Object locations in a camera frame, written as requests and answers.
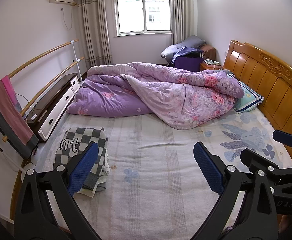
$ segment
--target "white drawer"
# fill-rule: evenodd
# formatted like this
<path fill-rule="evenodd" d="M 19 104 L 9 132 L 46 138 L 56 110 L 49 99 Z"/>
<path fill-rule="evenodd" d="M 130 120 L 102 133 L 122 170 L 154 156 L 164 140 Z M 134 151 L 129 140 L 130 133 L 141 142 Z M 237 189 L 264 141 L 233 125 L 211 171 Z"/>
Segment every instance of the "white drawer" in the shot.
<path fill-rule="evenodd" d="M 62 110 L 60 109 L 59 105 L 57 104 L 54 109 L 50 112 L 47 119 L 44 121 L 43 125 L 40 127 L 38 134 L 39 136 L 46 141 L 52 132 Z"/>
<path fill-rule="evenodd" d="M 64 111 L 65 107 L 73 99 L 73 97 L 74 97 L 74 92 L 73 92 L 73 89 L 70 87 L 57 103 L 61 111 Z"/>
<path fill-rule="evenodd" d="M 76 93 L 76 92 L 78 91 L 78 89 L 80 88 L 80 85 L 79 85 L 79 81 L 78 81 L 77 76 L 74 77 L 74 78 L 70 81 L 70 85 L 71 85 L 72 88 L 73 88 L 73 92 Z"/>

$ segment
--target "wooden barre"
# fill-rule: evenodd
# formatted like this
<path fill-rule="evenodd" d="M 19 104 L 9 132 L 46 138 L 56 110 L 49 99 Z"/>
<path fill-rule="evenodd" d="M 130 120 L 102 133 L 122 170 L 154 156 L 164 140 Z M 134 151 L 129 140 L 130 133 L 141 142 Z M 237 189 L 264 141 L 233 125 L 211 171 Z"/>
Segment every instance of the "wooden barre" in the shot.
<path fill-rule="evenodd" d="M 67 45 L 69 45 L 69 44 L 72 44 L 72 42 L 71 42 L 71 41 L 66 42 L 66 43 L 64 43 L 64 44 L 61 44 L 61 45 L 59 45 L 59 46 L 57 46 L 57 47 L 55 47 L 55 48 L 53 48 L 53 49 L 50 49 L 50 50 L 48 50 L 48 51 L 46 51 L 46 52 L 44 52 L 44 53 L 38 55 L 37 57 L 32 58 L 31 60 L 27 61 L 25 64 L 21 65 L 19 68 L 16 68 L 13 72 L 11 72 L 11 73 L 9 74 L 9 78 L 12 78 L 12 77 L 13 77 L 14 75 L 16 75 L 19 71 L 21 71 L 22 69 L 26 68 L 28 65 L 32 64 L 33 62 L 35 62 L 36 60 L 42 58 L 43 56 L 46 56 L 47 54 L 49 54 L 49 53 L 51 53 L 51 52 L 53 52 L 53 51 L 55 51 L 55 50 L 58 50 L 58 49 L 60 49 L 60 48 L 62 48 L 62 47 L 65 47 L 65 46 L 67 46 Z"/>
<path fill-rule="evenodd" d="M 49 88 L 51 84 L 53 84 L 57 79 L 59 79 L 63 74 L 65 74 L 68 70 L 70 70 L 73 66 L 75 66 L 79 61 L 75 61 L 73 64 L 65 68 L 62 72 L 60 72 L 56 77 L 54 77 L 52 80 L 50 80 L 34 97 L 32 100 L 29 101 L 29 103 L 24 107 L 24 109 L 21 111 L 21 116 L 24 116 L 26 111 L 31 107 L 31 105 L 40 97 L 44 91 Z M 3 141 L 7 142 L 8 137 L 4 136 Z"/>

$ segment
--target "blue gripper pad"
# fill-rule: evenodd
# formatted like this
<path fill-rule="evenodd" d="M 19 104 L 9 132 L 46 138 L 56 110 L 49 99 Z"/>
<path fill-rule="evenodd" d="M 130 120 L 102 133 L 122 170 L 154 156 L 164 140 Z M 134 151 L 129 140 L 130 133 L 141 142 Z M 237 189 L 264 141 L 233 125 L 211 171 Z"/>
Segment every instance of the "blue gripper pad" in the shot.
<path fill-rule="evenodd" d="M 193 156 L 195 157 L 195 160 L 204 174 L 211 190 L 219 195 L 222 195 L 225 189 L 223 184 L 223 175 L 220 173 L 219 169 L 206 151 L 208 150 L 204 149 L 200 143 L 196 143 L 193 147 Z"/>
<path fill-rule="evenodd" d="M 292 134 L 280 130 L 273 132 L 273 139 L 292 148 Z"/>
<path fill-rule="evenodd" d="M 73 169 L 72 173 L 69 176 L 69 183 L 67 190 L 71 196 L 74 195 L 75 192 L 79 192 L 90 172 L 94 163 L 98 157 L 98 145 L 97 143 L 92 143 L 88 145 L 88 149 L 82 153 L 84 156 L 81 158 L 77 166 Z"/>

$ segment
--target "checkered blanket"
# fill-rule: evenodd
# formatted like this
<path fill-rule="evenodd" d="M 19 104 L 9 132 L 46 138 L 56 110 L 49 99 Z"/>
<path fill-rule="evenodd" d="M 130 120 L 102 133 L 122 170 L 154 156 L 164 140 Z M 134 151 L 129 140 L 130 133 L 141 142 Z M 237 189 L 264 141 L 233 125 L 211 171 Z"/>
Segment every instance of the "checkered blanket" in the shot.
<path fill-rule="evenodd" d="M 105 176 L 109 173 L 109 166 L 107 163 L 107 143 L 108 138 L 105 134 L 104 128 L 71 128 L 69 129 L 56 151 L 54 168 L 60 164 L 67 164 L 75 155 L 81 154 L 90 142 L 95 142 L 98 145 L 98 158 L 87 176 L 82 190 L 83 193 L 90 197 L 94 196 L 95 191 L 105 189 Z"/>

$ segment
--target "window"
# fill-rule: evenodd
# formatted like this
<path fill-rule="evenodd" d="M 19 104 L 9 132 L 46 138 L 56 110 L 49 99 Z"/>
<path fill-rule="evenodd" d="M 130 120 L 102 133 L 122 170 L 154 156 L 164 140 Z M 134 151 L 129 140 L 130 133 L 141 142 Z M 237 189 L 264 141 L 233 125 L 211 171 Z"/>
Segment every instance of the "window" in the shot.
<path fill-rule="evenodd" d="M 115 0 L 118 35 L 170 32 L 169 0 Z"/>

